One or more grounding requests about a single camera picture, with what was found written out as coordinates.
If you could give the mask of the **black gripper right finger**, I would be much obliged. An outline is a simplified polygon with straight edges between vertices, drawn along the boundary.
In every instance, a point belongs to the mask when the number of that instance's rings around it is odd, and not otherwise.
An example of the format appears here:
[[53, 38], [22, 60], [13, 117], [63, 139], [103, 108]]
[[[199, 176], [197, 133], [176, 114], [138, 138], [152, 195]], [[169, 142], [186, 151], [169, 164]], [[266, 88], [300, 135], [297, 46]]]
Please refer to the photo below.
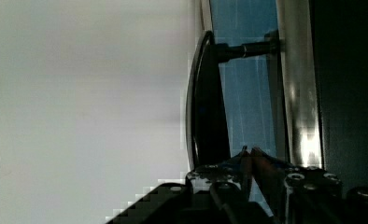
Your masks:
[[343, 224], [343, 183], [315, 166], [302, 167], [254, 147], [252, 173], [278, 224]]

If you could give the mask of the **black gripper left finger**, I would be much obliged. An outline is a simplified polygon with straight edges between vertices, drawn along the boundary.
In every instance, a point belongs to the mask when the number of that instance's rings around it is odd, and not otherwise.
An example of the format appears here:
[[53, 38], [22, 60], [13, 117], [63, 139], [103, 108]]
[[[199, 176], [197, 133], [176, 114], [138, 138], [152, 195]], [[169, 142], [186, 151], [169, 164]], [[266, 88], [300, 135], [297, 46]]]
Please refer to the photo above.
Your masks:
[[252, 175], [250, 153], [247, 146], [227, 161], [201, 165], [186, 174], [186, 184], [191, 192], [209, 192], [212, 184], [227, 182], [236, 185], [248, 199], [251, 192]]

